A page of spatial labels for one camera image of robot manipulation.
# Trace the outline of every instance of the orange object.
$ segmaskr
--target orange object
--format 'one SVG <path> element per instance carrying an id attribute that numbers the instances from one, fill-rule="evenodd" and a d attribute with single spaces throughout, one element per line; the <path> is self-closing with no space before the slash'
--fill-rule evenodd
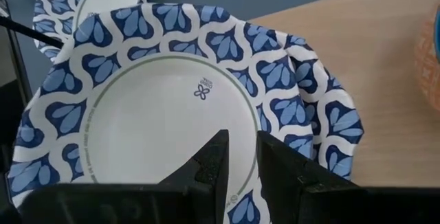
<path id="1" fill-rule="evenodd" d="M 423 94 L 440 111 L 440 4 L 423 24 L 415 47 L 415 68 Z"/>

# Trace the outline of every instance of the table surface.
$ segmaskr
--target table surface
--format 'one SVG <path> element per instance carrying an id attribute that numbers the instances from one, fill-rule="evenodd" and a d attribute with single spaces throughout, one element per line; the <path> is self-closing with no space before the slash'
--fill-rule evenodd
<path id="1" fill-rule="evenodd" d="M 353 181 L 440 186 L 440 113 L 415 80 L 416 35 L 438 0 L 321 0 L 251 22 L 304 36 L 365 128 Z"/>

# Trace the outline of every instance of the wooden table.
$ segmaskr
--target wooden table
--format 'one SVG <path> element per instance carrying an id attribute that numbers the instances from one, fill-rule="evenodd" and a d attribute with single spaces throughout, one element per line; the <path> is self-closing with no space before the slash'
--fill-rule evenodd
<path id="1" fill-rule="evenodd" d="M 353 181 L 440 186 L 440 113 L 414 77 L 415 38 L 438 0 L 321 0 L 251 22 L 304 36 L 353 96 L 365 128 Z"/>

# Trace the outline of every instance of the black cable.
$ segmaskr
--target black cable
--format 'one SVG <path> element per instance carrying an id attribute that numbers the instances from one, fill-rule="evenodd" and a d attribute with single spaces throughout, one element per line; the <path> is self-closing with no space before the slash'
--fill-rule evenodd
<path id="1" fill-rule="evenodd" d="M 41 34 L 40 32 L 34 31 L 33 29 L 30 29 L 24 25 L 21 25 L 20 23 L 17 23 L 9 18 L 5 18 L 0 16 L 0 25 L 4 26 L 8 29 L 11 29 L 15 32 L 19 32 L 23 35 L 26 35 L 30 38 L 36 39 L 38 41 L 41 41 L 43 43 L 46 43 L 48 45 L 57 47 L 61 49 L 63 47 L 63 42 L 57 41 L 54 38 L 48 37 L 44 34 Z"/>

